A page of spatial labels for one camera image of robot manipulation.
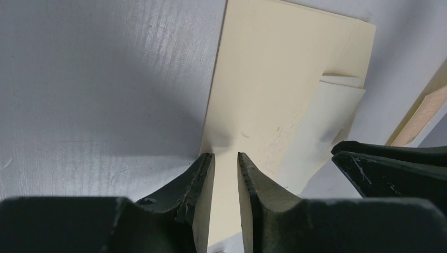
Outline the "cream paper envelope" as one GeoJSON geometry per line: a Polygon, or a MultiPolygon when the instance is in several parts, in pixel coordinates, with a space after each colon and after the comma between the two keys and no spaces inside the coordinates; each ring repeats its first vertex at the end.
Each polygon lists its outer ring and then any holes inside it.
{"type": "Polygon", "coordinates": [[[376,27],[285,1],[228,1],[200,151],[215,154],[206,246],[241,231],[237,154],[279,171],[325,73],[365,79],[376,27]]]}

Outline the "tan ornate letter sheet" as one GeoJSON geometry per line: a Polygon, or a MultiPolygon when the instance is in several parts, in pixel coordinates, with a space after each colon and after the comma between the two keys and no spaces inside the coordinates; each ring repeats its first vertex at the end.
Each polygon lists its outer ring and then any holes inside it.
{"type": "Polygon", "coordinates": [[[446,61],[414,101],[386,145],[418,147],[446,114],[446,61]]]}
{"type": "Polygon", "coordinates": [[[365,90],[354,76],[323,75],[317,85],[277,174],[277,182],[300,194],[328,161],[332,147],[345,140],[365,90]]]}

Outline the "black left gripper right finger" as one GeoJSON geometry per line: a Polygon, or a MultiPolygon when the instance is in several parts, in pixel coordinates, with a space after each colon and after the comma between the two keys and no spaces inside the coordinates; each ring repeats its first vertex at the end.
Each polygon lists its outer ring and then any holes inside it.
{"type": "Polygon", "coordinates": [[[245,252],[446,252],[446,217],[420,198],[302,199],[237,155],[245,252]]]}

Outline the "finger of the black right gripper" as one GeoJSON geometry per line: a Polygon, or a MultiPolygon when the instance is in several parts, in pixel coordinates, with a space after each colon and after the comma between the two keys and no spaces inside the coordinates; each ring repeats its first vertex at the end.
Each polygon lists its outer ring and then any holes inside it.
{"type": "Polygon", "coordinates": [[[342,141],[336,144],[331,154],[335,155],[342,151],[354,152],[360,154],[426,154],[426,155],[446,155],[446,146],[443,147],[430,147],[430,148],[408,148],[408,147],[393,147],[386,145],[375,145],[360,143],[357,141],[342,141]]]}
{"type": "Polygon", "coordinates": [[[446,167],[351,152],[332,161],[363,198],[420,198],[446,214],[446,167]]]}

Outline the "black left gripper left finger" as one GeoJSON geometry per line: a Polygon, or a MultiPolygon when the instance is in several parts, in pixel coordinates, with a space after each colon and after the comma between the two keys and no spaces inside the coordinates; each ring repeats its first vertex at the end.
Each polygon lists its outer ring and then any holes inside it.
{"type": "Polygon", "coordinates": [[[133,202],[14,197],[1,202],[1,252],[206,252],[215,156],[133,202]]]}

